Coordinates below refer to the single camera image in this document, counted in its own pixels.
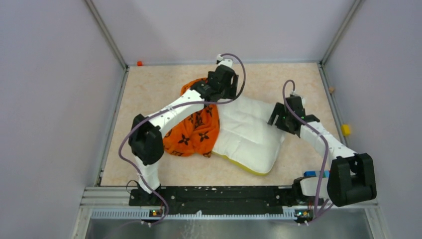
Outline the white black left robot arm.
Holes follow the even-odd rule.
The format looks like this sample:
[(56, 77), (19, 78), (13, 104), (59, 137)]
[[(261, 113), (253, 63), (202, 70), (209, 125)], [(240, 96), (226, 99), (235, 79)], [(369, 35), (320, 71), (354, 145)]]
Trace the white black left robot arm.
[(140, 198), (146, 205), (153, 206), (160, 198), (157, 190), (160, 187), (158, 166), (165, 151), (165, 136), (176, 125), (204, 108), (234, 101), (239, 96), (237, 84), (238, 75), (232, 62), (222, 60), (206, 79), (193, 83), (165, 108), (148, 116), (139, 114), (133, 119), (131, 131), (124, 142), (129, 144), (135, 157), (132, 165), (140, 178)]

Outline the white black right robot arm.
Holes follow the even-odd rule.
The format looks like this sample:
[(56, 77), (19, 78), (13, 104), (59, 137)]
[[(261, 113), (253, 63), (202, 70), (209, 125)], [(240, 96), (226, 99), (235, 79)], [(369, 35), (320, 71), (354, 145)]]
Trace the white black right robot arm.
[(292, 199), (305, 205), (314, 196), (337, 207), (373, 200), (377, 188), (372, 157), (337, 140), (314, 115), (307, 115), (299, 96), (276, 103), (268, 124), (309, 143), (330, 167), (327, 177), (305, 176), (293, 182)]

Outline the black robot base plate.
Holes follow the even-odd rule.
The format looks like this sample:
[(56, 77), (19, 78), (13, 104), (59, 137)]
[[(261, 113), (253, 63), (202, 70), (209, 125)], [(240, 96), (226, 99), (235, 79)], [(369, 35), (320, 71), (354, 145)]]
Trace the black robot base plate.
[(284, 207), (308, 207), (315, 200), (296, 186), (161, 186), (157, 193), (132, 189), (128, 204), (159, 209), (169, 205), (170, 215), (276, 215)]

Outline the white pillow yellow edge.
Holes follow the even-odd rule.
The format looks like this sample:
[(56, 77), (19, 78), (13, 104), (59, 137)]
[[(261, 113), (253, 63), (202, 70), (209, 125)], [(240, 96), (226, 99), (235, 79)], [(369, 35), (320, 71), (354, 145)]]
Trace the white pillow yellow edge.
[(212, 152), (249, 173), (267, 175), (286, 138), (286, 132), (268, 124), (274, 107), (243, 96), (218, 105), (220, 129)]

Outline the orange patterned pillowcase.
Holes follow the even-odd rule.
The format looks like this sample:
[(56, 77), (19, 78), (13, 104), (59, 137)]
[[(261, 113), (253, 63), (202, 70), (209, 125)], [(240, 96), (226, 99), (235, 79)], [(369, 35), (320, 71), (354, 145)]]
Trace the orange patterned pillowcase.
[(220, 131), (218, 108), (215, 104), (186, 117), (167, 132), (163, 139), (164, 150), (174, 156), (194, 154), (211, 157)]

